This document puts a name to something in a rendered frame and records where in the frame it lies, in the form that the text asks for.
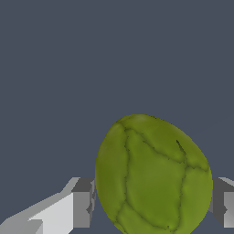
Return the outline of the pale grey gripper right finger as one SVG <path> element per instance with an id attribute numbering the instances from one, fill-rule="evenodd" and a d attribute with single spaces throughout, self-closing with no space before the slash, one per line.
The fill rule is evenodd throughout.
<path id="1" fill-rule="evenodd" d="M 234 181 L 226 177 L 213 178 L 213 190 L 208 209 L 224 227 L 234 229 Z"/>

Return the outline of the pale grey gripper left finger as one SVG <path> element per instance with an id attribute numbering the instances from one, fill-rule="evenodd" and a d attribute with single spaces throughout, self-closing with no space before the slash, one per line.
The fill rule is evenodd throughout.
<path id="1" fill-rule="evenodd" d="M 95 200 L 95 179 L 72 177 L 61 192 L 7 218 L 0 234 L 70 234 L 89 228 Z"/>

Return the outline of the green egg-shaped ball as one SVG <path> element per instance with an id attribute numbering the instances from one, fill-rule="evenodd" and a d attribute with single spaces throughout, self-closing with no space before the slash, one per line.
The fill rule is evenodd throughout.
<path id="1" fill-rule="evenodd" d="M 106 133 L 95 182 L 122 234 L 191 234 L 207 214 L 213 189 L 207 158 L 191 138 L 146 114 L 127 115 Z"/>

